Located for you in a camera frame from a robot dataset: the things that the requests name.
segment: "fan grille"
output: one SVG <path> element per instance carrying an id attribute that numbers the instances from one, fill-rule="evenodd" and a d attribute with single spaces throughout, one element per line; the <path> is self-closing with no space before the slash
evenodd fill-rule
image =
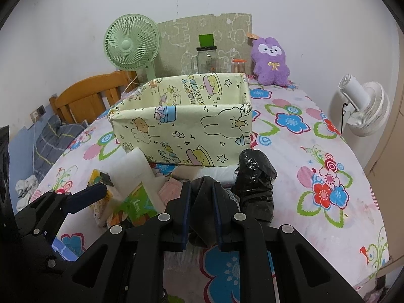
<path id="1" fill-rule="evenodd" d="M 119 69 L 138 70 L 149 65 L 158 53 L 160 34 L 154 21 L 139 14 L 115 20 L 104 38 L 104 51 Z"/>
<path id="2" fill-rule="evenodd" d="M 363 111 L 352 113 L 348 119 L 351 131 L 357 136 L 368 136 L 384 124 L 389 115 L 390 102 L 382 86 L 377 82 L 363 85 L 370 96 L 369 105 Z"/>

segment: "electrical cord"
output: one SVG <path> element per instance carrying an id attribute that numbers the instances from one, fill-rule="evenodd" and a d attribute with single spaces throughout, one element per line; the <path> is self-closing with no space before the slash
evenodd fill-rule
<path id="1" fill-rule="evenodd" d="M 125 72 L 125 73 L 126 73 L 126 75 L 127 75 L 128 80 L 131 81 L 131 78 L 129 77 L 128 72 Z M 126 90 L 128 90 L 128 88 L 130 87 L 130 85 L 137 79 L 137 76 L 138 76 L 138 74 L 136 73 L 135 78 L 128 84 L 128 86 L 125 88 L 124 92 L 122 92 L 121 98 L 124 96 Z"/>
<path id="2" fill-rule="evenodd" d="M 343 126 L 343 123 L 344 123 L 344 107 L 345 106 L 348 106 L 348 104 L 347 103 L 344 103 L 343 105 L 342 105 L 342 114 L 341 114 L 341 131 L 339 132 L 339 133 L 341 133 L 341 135 L 342 135 L 342 126 Z"/>
<path id="3" fill-rule="evenodd" d="M 34 120 L 34 139 L 32 141 L 32 175 L 34 175 L 34 156 L 35 156 L 35 149 L 36 149 L 36 144 L 35 144 L 35 124 L 36 124 L 36 119 Z"/>

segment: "beige cardboard panel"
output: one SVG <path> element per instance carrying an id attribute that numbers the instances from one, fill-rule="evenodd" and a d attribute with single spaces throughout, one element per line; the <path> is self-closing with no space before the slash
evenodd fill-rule
<path id="1" fill-rule="evenodd" d="M 191 59 L 197 55 L 201 34 L 213 34 L 219 56 L 219 72 L 228 72 L 233 58 L 248 60 L 246 73 L 252 74 L 251 46 L 247 33 L 252 31 L 251 14 L 201 15 L 157 24 L 161 35 L 160 51 L 154 60 L 157 77 L 192 74 Z M 145 72 L 138 72 L 146 81 Z"/>

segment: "yellow storage box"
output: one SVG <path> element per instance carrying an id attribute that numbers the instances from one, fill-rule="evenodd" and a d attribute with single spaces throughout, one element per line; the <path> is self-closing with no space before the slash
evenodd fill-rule
<path id="1" fill-rule="evenodd" d="M 240 73 L 155 79 L 112 108 L 108 119 L 123 148 L 138 146 L 150 162 L 234 165 L 251 142 L 248 80 Z"/>

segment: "purple plush toy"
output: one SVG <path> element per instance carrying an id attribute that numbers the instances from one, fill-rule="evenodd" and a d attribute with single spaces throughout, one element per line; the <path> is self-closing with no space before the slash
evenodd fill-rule
<path id="1" fill-rule="evenodd" d="M 254 74 L 262 85 L 288 86 L 290 70 L 286 55 L 273 37 L 256 39 L 252 43 L 251 58 L 255 62 Z"/>

